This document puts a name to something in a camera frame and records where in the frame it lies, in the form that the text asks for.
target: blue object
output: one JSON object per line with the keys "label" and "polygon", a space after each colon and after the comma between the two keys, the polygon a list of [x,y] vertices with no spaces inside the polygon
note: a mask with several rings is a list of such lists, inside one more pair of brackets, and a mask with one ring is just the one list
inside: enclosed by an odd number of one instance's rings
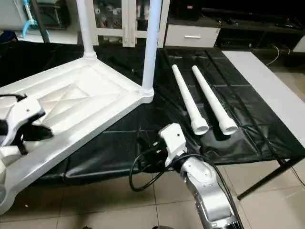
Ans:
{"label": "blue object", "polygon": [[22,30],[22,35],[23,35],[23,38],[25,38],[25,34],[27,33],[27,30],[29,28],[29,26],[31,25],[38,25],[37,21],[30,21],[28,20],[25,25],[23,26],[23,30]]}

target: black table leg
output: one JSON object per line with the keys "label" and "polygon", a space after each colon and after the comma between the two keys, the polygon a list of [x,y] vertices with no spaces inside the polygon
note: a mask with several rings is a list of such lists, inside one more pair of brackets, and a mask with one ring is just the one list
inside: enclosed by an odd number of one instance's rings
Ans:
{"label": "black table leg", "polygon": [[301,160],[303,160],[304,157],[296,158],[296,159],[290,159],[289,161],[283,163],[279,168],[277,168],[275,171],[270,173],[269,175],[265,176],[263,179],[258,181],[256,184],[252,185],[250,188],[248,188],[246,191],[244,191],[242,194],[237,196],[237,199],[242,200],[255,190],[257,190],[260,186],[266,184],[270,180],[276,178],[278,175],[281,175],[283,172],[288,170],[291,166],[294,166]]}
{"label": "black table leg", "polygon": [[50,43],[50,39],[49,39],[47,30],[46,30],[46,27],[44,26],[43,21],[42,21],[42,17],[41,17],[40,10],[39,10],[38,4],[37,4],[37,0],[32,0],[31,5],[33,7],[33,11],[34,11],[34,14],[36,17],[36,21],[38,23],[38,27],[39,27],[43,42]]}

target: white tabletop edge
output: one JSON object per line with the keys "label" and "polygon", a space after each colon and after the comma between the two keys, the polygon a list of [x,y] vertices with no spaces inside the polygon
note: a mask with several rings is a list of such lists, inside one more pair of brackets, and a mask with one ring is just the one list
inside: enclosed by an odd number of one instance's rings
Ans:
{"label": "white tabletop edge", "polygon": [[305,147],[305,103],[251,52],[223,53]]}

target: tiled floor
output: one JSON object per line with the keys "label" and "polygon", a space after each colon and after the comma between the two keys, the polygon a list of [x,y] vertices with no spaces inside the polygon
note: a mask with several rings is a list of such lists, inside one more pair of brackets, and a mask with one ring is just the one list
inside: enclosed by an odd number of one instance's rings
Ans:
{"label": "tiled floor", "polygon": [[[304,163],[296,166],[303,178]],[[236,195],[276,166],[262,162],[219,169]],[[134,180],[140,185],[151,177],[140,174]],[[235,201],[246,229],[305,228],[305,188],[291,171]],[[202,228],[193,197],[175,172],[140,193],[130,190],[127,177],[76,187],[30,187],[0,217],[0,229],[151,229],[155,225]]]}

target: white plastic pipe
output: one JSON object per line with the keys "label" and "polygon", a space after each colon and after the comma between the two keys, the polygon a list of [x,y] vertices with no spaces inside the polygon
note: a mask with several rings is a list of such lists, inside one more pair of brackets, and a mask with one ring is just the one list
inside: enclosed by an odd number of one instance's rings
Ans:
{"label": "white plastic pipe", "polygon": [[143,94],[153,94],[153,75],[156,62],[161,8],[162,0],[153,0],[150,2],[142,80]]}
{"label": "white plastic pipe", "polygon": [[219,127],[224,135],[231,135],[237,130],[237,125],[233,119],[229,117],[227,112],[224,110],[223,106],[217,99],[214,92],[211,90],[209,84],[206,82],[205,78],[197,68],[197,66],[193,66],[192,70],[196,76],[196,79],[199,82],[200,87],[203,90],[203,93],[206,99],[209,101],[211,108],[213,109],[216,118],[219,122]]}
{"label": "white plastic pipe", "polygon": [[172,66],[173,73],[178,83],[184,104],[191,119],[191,126],[196,135],[203,135],[209,130],[209,126],[204,118],[202,118],[192,96],[187,88],[183,77],[176,64]]}
{"label": "white plastic pipe", "polygon": [[76,0],[78,17],[81,25],[82,43],[84,46],[85,58],[96,58],[95,51],[92,45],[92,39],[90,34],[90,27],[88,22],[88,16],[86,11],[86,0]]}

